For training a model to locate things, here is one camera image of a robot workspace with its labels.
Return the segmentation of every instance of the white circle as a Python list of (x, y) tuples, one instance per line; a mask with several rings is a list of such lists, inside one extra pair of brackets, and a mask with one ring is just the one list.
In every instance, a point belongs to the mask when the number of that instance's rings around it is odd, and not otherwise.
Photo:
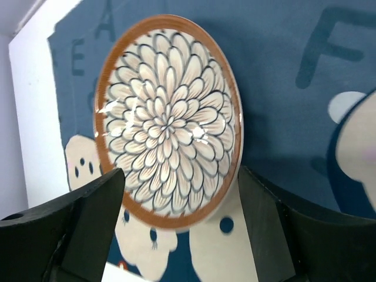
[(342, 92), (333, 97), (328, 105), (328, 113), (335, 123), (340, 123), (343, 117), (365, 94), (357, 91)]

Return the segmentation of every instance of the dark blue dot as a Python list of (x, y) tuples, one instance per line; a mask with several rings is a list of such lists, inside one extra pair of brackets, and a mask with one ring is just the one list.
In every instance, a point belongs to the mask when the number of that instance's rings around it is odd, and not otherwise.
[(93, 169), (92, 162), (89, 162), (89, 170), (90, 170), (90, 173), (93, 174), (94, 169)]
[(129, 212), (127, 210), (124, 211), (124, 221), (125, 222), (129, 221)]
[(234, 229), (234, 221), (231, 217), (225, 216), (219, 223), (219, 228), (224, 234), (230, 234)]
[(150, 239), (152, 239), (153, 242), (157, 241), (157, 232), (154, 228), (150, 229)]

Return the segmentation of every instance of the plate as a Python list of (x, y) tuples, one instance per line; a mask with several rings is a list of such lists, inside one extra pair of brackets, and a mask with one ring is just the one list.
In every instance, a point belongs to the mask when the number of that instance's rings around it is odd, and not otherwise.
[(210, 35), (179, 16), (144, 19), (116, 42), (99, 78), (103, 172), (123, 169), (130, 213), (186, 229), (229, 191), (243, 149), (241, 117), (232, 70)]

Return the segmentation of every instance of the grey wall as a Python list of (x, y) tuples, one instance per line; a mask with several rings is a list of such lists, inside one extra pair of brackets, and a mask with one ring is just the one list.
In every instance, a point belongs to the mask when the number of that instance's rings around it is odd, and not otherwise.
[(0, 219), (28, 208), (11, 62), (11, 39), (0, 35)]

